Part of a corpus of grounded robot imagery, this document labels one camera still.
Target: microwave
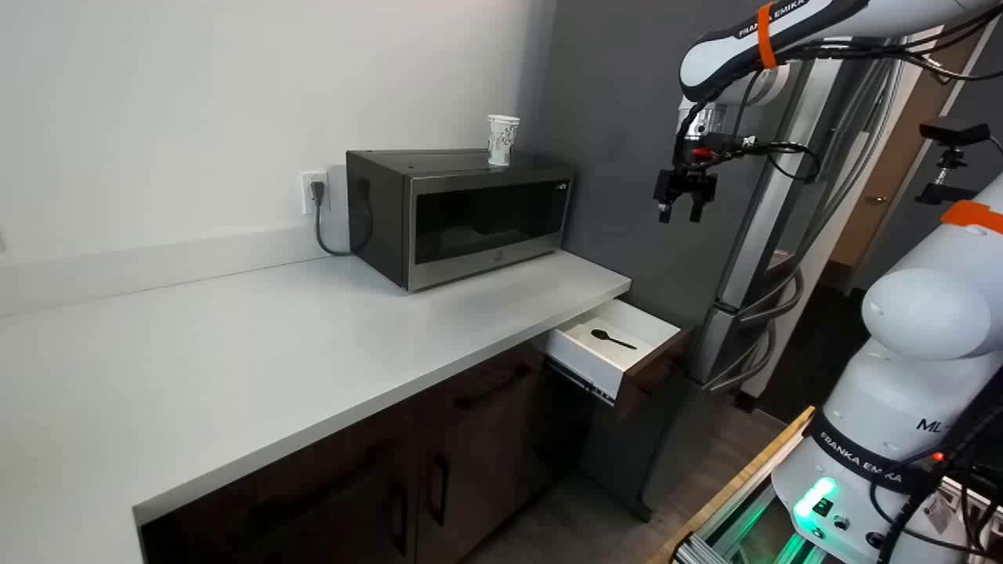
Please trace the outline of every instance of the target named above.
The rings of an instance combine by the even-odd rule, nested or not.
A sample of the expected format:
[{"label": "microwave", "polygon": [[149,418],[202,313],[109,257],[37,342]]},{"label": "microwave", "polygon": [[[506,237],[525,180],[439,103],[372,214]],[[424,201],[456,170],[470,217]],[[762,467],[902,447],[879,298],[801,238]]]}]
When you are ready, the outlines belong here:
[{"label": "microwave", "polygon": [[486,150],[349,151],[352,251],[409,292],[561,245],[574,180],[565,165]]}]

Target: cabinet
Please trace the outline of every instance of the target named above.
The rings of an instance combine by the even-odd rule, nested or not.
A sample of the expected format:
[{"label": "cabinet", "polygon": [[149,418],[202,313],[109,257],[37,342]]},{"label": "cabinet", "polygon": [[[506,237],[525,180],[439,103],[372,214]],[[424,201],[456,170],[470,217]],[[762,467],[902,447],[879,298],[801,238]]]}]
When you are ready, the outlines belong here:
[{"label": "cabinet", "polygon": [[589,405],[517,346],[143,526],[146,561],[453,564],[577,461]]}]

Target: open drawer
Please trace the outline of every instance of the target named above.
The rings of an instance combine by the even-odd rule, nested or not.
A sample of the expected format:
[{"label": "open drawer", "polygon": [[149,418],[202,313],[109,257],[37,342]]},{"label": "open drawer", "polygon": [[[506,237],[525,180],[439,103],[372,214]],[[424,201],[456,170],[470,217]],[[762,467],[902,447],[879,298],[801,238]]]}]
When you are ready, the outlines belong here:
[{"label": "open drawer", "polygon": [[537,345],[560,371],[624,412],[682,365],[688,340],[689,331],[611,300],[541,335]]}]

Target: spoon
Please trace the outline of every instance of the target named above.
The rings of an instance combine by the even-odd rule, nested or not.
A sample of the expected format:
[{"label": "spoon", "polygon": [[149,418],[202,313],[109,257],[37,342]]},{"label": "spoon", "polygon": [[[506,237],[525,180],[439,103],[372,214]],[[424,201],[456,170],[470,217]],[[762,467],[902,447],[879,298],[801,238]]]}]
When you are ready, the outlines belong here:
[{"label": "spoon", "polygon": [[592,336],[596,337],[597,339],[599,339],[601,341],[611,341],[611,342],[615,342],[615,343],[619,344],[620,346],[626,346],[627,348],[633,348],[634,350],[637,350],[636,346],[634,346],[634,345],[632,345],[630,343],[625,343],[624,341],[618,341],[617,339],[611,337],[609,333],[607,333],[606,331],[604,331],[602,329],[593,329],[592,330]]}]

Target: white countertop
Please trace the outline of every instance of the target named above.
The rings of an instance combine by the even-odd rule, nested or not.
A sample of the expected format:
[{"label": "white countertop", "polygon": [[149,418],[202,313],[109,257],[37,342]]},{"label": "white countertop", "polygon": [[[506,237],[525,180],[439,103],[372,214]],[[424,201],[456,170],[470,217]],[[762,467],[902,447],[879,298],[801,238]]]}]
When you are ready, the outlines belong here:
[{"label": "white countertop", "polygon": [[2,317],[0,561],[139,564],[137,523],[629,287],[557,252],[407,295],[327,258]]}]

